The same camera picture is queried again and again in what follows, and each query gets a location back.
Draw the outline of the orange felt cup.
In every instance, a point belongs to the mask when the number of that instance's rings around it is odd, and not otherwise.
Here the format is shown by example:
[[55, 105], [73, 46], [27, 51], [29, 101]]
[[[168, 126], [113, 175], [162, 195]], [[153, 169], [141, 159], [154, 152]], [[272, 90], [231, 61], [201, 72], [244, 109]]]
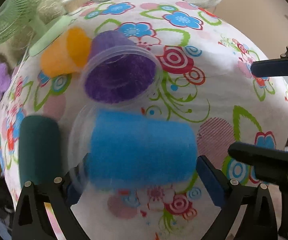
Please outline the orange felt cup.
[[81, 72], [91, 47], [92, 39], [84, 29], [71, 27], [42, 52], [41, 70], [47, 77]]

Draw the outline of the floral tablecloth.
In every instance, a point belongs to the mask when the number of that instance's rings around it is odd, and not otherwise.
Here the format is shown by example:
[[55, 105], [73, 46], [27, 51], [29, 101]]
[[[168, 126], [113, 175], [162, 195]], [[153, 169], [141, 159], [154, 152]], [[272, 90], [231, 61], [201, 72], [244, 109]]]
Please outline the floral tablecloth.
[[[117, 30], [160, 61], [156, 90], [127, 110], [188, 123], [199, 153], [229, 179], [256, 186], [253, 168], [229, 157], [235, 141], [284, 148], [288, 138], [288, 85], [282, 77], [257, 79], [249, 70], [265, 54], [215, 15], [180, 0], [94, 3], [75, 25], [89, 37]], [[25, 116], [54, 118], [64, 143], [80, 110], [90, 103], [74, 74], [50, 78], [40, 55], [29, 57], [0, 102], [0, 155], [13, 202], [20, 196], [19, 131]], [[89, 189], [73, 206], [91, 239], [200, 239], [219, 213], [197, 174], [187, 181], [140, 191]]]

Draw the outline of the cotton swab container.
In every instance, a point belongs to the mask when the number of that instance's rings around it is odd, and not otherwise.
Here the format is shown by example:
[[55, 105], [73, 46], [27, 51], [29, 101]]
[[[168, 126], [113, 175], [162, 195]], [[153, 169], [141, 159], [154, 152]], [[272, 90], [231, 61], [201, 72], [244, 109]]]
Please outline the cotton swab container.
[[82, 9], [81, 0], [61, 0], [61, 5], [68, 15], [74, 15]]

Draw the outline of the dark green felt cup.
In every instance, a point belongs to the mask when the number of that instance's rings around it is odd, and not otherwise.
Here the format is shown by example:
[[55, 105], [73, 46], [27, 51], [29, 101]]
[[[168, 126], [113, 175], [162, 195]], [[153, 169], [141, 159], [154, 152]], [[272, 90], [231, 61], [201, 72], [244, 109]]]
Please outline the dark green felt cup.
[[61, 134], [49, 117], [30, 115], [23, 119], [19, 136], [19, 175], [21, 186], [50, 183], [63, 174]]

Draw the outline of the green desk fan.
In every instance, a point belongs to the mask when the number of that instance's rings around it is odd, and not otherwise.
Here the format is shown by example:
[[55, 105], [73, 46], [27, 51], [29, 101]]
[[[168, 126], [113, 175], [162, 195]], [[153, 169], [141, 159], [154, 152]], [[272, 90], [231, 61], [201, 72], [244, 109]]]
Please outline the green desk fan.
[[46, 49], [71, 24], [73, 18], [62, 15], [45, 24], [37, 12], [42, 0], [6, 0], [0, 7], [0, 44], [9, 40], [23, 27], [35, 32], [29, 55], [35, 56]]

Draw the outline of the blue felt cup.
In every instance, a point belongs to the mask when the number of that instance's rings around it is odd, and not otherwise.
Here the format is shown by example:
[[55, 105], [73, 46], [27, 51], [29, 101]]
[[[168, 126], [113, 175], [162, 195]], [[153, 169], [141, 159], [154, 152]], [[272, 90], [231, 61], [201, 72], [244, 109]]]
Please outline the blue felt cup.
[[135, 190], [182, 182], [195, 171], [197, 155], [188, 124], [88, 105], [73, 122], [67, 160], [82, 193], [87, 185]]

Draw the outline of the purple felt cup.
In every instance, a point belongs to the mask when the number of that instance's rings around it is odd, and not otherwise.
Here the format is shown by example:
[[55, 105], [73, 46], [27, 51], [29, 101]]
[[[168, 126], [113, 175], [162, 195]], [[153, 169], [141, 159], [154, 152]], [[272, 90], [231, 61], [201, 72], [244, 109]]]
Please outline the purple felt cup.
[[118, 105], [156, 89], [163, 76], [153, 53], [117, 30], [99, 33], [92, 40], [80, 85], [92, 101]]

